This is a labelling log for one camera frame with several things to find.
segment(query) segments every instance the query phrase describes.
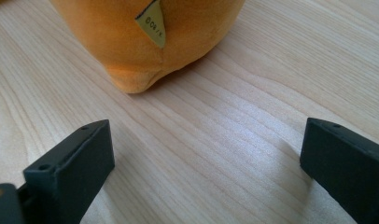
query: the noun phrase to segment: wooden table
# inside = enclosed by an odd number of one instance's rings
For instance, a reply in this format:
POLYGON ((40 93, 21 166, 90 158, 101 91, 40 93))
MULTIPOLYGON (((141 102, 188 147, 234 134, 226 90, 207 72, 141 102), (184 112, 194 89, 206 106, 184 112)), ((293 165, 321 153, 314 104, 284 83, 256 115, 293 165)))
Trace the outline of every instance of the wooden table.
POLYGON ((308 117, 379 143, 379 1, 248 0, 228 35, 125 94, 47 0, 0 1, 0 182, 109 119, 83 223, 354 223, 299 166, 308 117))

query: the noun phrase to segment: screw hole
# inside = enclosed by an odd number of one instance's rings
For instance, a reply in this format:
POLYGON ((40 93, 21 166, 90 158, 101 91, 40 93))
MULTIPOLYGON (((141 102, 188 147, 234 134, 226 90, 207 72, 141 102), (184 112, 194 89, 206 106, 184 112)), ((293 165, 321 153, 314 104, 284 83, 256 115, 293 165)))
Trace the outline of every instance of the screw hole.
POLYGON ((44 165, 40 165, 38 167, 38 170, 48 170, 50 168, 50 165, 49 164, 44 164, 44 165))

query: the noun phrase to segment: light wood surface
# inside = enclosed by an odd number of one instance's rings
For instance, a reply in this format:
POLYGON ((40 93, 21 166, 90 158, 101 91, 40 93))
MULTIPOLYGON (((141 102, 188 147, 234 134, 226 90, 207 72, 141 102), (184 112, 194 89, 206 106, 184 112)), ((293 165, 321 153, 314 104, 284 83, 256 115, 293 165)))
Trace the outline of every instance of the light wood surface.
POLYGON ((0 183, 109 119, 116 168, 83 223, 354 223, 299 166, 308 117, 379 143, 379 0, 247 0, 210 53, 136 95, 49 1, 0 1, 0 183))

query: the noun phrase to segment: orange fabric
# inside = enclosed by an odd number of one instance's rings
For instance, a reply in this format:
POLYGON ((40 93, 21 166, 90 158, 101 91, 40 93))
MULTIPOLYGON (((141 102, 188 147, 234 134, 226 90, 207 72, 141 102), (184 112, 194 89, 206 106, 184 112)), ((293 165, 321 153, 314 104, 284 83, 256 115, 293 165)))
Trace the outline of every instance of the orange fabric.
POLYGON ((245 0, 161 0, 160 49, 136 24, 151 0, 51 0, 85 48, 125 92, 146 90, 194 62, 231 28, 245 0))

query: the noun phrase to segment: black plastic block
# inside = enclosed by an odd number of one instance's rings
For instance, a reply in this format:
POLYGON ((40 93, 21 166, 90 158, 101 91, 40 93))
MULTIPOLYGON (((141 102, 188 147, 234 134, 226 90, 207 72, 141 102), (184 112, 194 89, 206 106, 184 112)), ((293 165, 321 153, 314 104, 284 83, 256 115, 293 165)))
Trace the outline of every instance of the black plastic block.
POLYGON ((341 125, 308 119, 300 161, 357 223, 379 223, 379 145, 341 125))
POLYGON ((109 122, 102 120, 69 135, 23 173, 46 223, 79 223, 113 168, 109 122))
POLYGON ((0 223, 25 223, 16 188, 12 184, 0 184, 0 223))

